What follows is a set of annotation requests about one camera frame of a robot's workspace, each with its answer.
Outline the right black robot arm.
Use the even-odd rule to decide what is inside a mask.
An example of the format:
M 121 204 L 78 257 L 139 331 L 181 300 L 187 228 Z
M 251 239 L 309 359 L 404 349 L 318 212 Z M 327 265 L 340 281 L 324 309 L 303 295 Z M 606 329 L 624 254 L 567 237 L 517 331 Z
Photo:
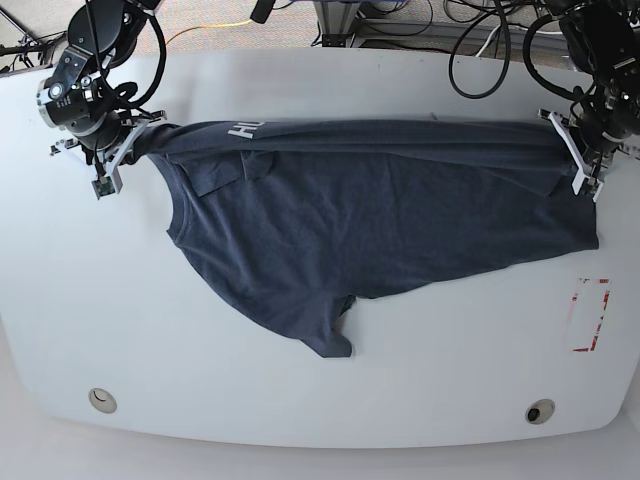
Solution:
M 159 1 L 87 1 L 69 23 L 67 47 L 53 74 L 38 87 L 36 101 L 44 122 L 74 137 L 53 151 L 80 147 L 100 180 L 130 154 L 142 129 L 164 117 L 162 111 L 144 109 L 160 85 L 167 60 L 156 18 L 160 6 Z M 135 82 L 111 85 L 109 73 L 131 57 L 147 25 L 159 46 L 151 85 L 143 94 Z

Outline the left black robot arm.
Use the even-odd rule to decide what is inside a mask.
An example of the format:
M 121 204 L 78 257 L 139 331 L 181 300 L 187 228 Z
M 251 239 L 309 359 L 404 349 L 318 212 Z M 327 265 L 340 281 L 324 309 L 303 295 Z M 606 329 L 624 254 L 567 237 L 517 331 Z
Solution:
M 529 27 L 523 59 L 529 74 L 545 90 L 571 102 L 570 135 L 593 176 L 629 137 L 639 133 L 639 22 L 637 1 L 547 1 L 548 14 Z M 529 54 L 541 27 L 557 22 L 569 57 L 592 85 L 572 90 L 538 74 Z

